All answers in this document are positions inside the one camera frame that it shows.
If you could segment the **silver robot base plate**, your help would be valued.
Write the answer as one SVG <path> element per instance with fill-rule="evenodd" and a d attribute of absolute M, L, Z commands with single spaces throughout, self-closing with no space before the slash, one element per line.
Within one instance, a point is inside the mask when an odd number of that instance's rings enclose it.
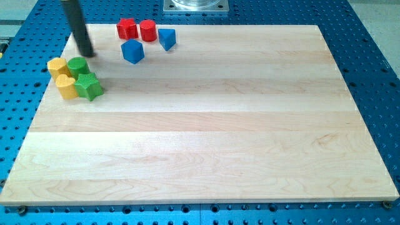
<path fill-rule="evenodd" d="M 228 0 L 163 0 L 162 9 L 166 13 L 227 13 Z"/>

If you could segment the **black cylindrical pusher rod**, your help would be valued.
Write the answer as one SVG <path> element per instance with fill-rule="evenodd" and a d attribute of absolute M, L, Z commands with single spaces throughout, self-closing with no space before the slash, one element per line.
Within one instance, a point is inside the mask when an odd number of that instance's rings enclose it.
<path fill-rule="evenodd" d="M 84 57 L 93 57 L 94 49 L 79 0 L 61 0 L 61 6 L 71 28 L 79 53 Z"/>

